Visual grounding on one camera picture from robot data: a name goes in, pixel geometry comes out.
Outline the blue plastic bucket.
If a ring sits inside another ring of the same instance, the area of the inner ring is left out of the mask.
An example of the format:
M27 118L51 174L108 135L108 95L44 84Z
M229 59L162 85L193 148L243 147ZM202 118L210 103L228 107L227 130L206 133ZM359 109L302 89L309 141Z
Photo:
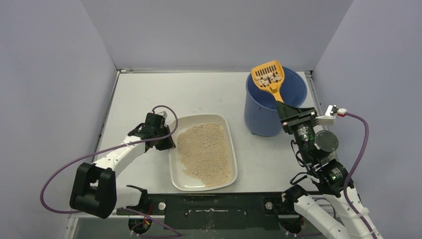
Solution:
M302 75L290 68L283 68L285 80L281 85L281 97L290 106L300 107L306 100L308 88ZM246 80L244 120L252 135L273 137L282 131L274 97L261 91L252 76Z

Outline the white litter box tray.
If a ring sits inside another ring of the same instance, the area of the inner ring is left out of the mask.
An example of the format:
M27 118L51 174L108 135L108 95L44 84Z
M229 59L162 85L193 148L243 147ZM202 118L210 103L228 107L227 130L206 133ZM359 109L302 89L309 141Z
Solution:
M207 124L207 123L216 123L223 128L225 137L227 139L227 146L229 151L229 164L231 167L231 178L229 182L214 187L205 186L199 179L192 178L184 173L184 165L179 159L178 149L177 149L177 138L178 136L189 129L190 127ZM182 191L190 192L199 192L206 190L215 190L223 188L232 184L238 175L236 156L234 152L233 142L229 126L227 121L219 115L197 115L197 116L188 116L182 117L177 122L173 122L170 125L170 129L174 129L175 133L172 135L172 138L176 144L176 147L171 149L169 152L169 165L170 165L170 175L173 185Z

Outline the yellow litter scoop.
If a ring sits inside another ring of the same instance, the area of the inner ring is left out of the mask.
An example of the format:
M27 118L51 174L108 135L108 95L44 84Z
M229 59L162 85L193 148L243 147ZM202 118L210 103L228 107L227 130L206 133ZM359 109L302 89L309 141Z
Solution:
M259 90L270 93L275 101L284 102L281 86L285 80L285 72L279 61L273 60L252 68L251 76Z

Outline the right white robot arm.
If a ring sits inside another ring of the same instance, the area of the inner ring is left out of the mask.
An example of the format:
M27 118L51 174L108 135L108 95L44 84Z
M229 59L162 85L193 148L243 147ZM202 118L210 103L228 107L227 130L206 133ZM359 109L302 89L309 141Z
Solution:
M318 116L315 108L297 108L277 101L276 109L285 133L294 137L298 147L298 162L305 168L305 178L317 187L340 218L332 217L297 183L282 193L282 205L309 221L327 239L380 239L381 233L362 205L351 179L369 138L369 125L362 117L336 105L328 106L325 115ZM339 146L336 135L329 130L316 132L317 125L335 123L337 117L353 117L364 125L364 140L358 157L350 170L336 158Z

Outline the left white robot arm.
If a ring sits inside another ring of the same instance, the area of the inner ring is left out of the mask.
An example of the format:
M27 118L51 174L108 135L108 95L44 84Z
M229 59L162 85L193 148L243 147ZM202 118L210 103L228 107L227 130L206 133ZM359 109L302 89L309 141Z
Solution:
M166 117L166 112L148 113L145 121L131 130L118 148L91 164L82 163L76 171L70 207L102 219L124 207L147 213L151 209L147 190L133 185L120 187L116 180L149 149L175 148Z

